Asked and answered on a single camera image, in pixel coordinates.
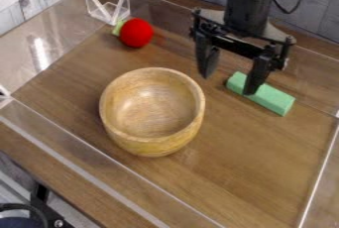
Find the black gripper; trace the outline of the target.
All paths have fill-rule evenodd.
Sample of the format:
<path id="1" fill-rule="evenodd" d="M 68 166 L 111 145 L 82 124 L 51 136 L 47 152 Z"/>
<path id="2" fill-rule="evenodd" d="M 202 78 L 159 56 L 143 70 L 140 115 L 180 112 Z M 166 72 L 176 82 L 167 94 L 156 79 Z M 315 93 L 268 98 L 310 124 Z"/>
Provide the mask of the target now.
<path id="1" fill-rule="evenodd" d="M 199 73 L 208 78 L 215 72 L 220 49 L 254 59 L 243 95 L 254 95 L 264 84 L 270 70 L 283 70 L 287 65 L 290 48 L 296 44 L 294 36 L 284 33 L 271 22 L 263 24 L 259 34 L 232 30 L 224 25 L 224 11 L 195 8 L 190 36 L 195 42 L 195 56 Z M 272 52 L 271 60 L 259 56 Z"/>

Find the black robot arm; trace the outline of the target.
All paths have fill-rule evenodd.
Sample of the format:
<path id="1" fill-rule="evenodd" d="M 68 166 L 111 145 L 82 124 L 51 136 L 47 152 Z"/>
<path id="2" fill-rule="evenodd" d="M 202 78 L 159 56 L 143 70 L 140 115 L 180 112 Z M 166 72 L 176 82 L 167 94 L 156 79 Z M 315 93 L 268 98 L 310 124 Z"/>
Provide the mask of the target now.
<path id="1" fill-rule="evenodd" d="M 199 73 L 208 78 L 214 73 L 220 50 L 254 61 L 246 78 L 243 95 L 254 95 L 272 71 L 283 70 L 295 37 L 270 22 L 268 11 L 278 0 L 227 0 L 226 10 L 192 10 L 190 36 L 195 42 Z"/>

